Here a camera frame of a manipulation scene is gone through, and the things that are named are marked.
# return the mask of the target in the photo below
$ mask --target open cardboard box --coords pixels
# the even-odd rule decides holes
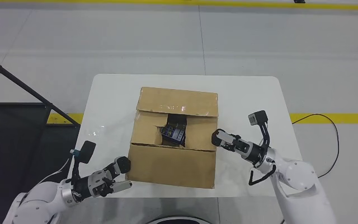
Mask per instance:
[[[128,158],[128,180],[214,188],[218,94],[142,87]],[[163,144],[168,114],[186,115],[185,147]]]

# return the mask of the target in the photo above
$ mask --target black cable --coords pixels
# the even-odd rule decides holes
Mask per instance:
[[[275,171],[276,171],[276,165],[274,164],[274,165],[272,166],[272,170],[271,170],[270,172],[268,172],[265,176],[263,176],[262,178],[260,178],[260,179],[258,179],[258,180],[252,181],[252,178],[253,178],[253,170],[251,170],[250,179],[249,179],[249,181],[248,181],[248,185],[249,185],[249,186],[253,186],[253,185],[255,185],[255,184],[258,184],[258,183],[260,183],[260,182],[266,180],[266,179],[269,178],[272,174],[274,174]]]
[[[324,174],[322,174],[321,176],[318,177],[318,178],[321,178],[321,177],[323,177],[323,176],[326,176],[329,172],[331,172],[331,170],[333,169],[333,167],[336,165],[336,162],[337,162],[338,157],[339,157],[339,155],[340,155],[340,138],[339,138],[339,136],[338,136],[338,129],[337,129],[337,127],[336,127],[336,124],[333,122],[333,120],[332,120],[331,118],[329,118],[329,117],[327,117],[327,116],[325,116],[325,115],[323,115],[323,114],[310,114],[310,115],[307,115],[307,116],[305,116],[305,117],[303,117],[303,118],[301,118],[301,119],[296,120],[295,122],[292,122],[292,124],[296,124],[297,122],[300,122],[301,120],[304,120],[304,119],[306,119],[306,118],[309,118],[310,116],[315,116],[315,115],[323,116],[323,117],[327,118],[327,119],[333,124],[333,126],[334,126],[334,128],[335,128],[335,131],[336,131],[336,137],[337,137],[337,156],[336,156],[336,159],[335,159],[335,161],[333,162],[331,168],[329,168],[329,170],[328,170],[327,172],[325,172]]]

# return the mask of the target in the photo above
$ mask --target black panel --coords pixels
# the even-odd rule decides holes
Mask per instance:
[[[29,168],[25,185],[21,189],[22,192],[28,192],[44,177],[58,171],[70,158],[62,172],[49,177],[46,181],[59,183],[67,178],[71,164],[69,151],[76,145],[78,132],[79,128],[71,124],[47,125],[45,127],[39,150]]]
[[[59,170],[76,145],[79,127],[45,125],[47,118],[42,103],[0,103],[0,221],[15,197]],[[46,181],[65,179],[69,166]]]
[[[28,158],[41,135],[44,104],[0,104],[0,218],[18,195]]]

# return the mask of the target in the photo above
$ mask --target box opening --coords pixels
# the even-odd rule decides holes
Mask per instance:
[[[167,124],[159,127],[164,146],[185,147],[185,114],[168,114]]]

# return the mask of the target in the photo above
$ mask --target metal pole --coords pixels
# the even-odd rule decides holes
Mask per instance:
[[[72,124],[74,124],[75,126],[80,126],[79,123],[77,123],[75,120],[73,120],[70,116],[68,116],[65,112],[63,112],[62,110],[60,110],[57,106],[53,105],[50,101],[48,101],[47,99],[45,99],[43,96],[41,96],[40,94],[38,94],[35,90],[33,90],[31,87],[29,87],[28,85],[26,85],[25,83],[23,83],[21,80],[19,80],[18,78],[16,78],[13,74],[11,74],[8,70],[4,69],[2,66],[0,66],[0,73],[3,74],[6,78],[8,78],[9,80],[11,80],[12,82],[14,82],[16,85],[20,86],[21,88],[23,88],[24,90],[26,90],[29,94],[31,94],[32,96],[36,97],[38,100],[40,100],[41,102],[43,102],[46,106],[49,106],[50,108],[52,108],[54,111],[56,111],[57,113],[59,113],[61,116],[63,116],[64,118],[66,118],[69,122],[71,122]]]

